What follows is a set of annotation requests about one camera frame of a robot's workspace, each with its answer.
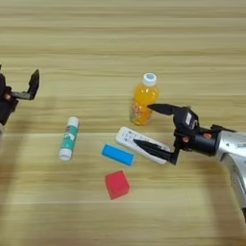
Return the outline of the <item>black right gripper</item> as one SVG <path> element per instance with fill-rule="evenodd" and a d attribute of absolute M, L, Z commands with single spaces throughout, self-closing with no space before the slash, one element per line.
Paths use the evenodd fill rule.
<path fill-rule="evenodd" d="M 179 107 L 169 104 L 151 104 L 147 106 L 151 111 L 165 115 L 174 115 L 179 111 Z M 157 144 L 135 139 L 134 143 L 148 154 L 157 158 L 167 160 L 173 164 L 177 163 L 181 150 L 187 152 L 197 152 L 205 156 L 214 156 L 216 153 L 216 143 L 221 129 L 199 129 L 193 134 L 185 134 L 180 130 L 174 132 L 174 152 L 162 150 Z"/>

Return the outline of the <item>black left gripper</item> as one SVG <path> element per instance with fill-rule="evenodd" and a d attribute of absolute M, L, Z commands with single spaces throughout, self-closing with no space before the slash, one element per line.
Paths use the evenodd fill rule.
<path fill-rule="evenodd" d="M 37 69 L 31 76 L 27 92 L 13 92 L 7 86 L 6 77 L 2 73 L 0 64 L 0 125 L 5 126 L 10 115 L 15 111 L 18 100 L 34 100 L 39 88 L 39 70 Z"/>

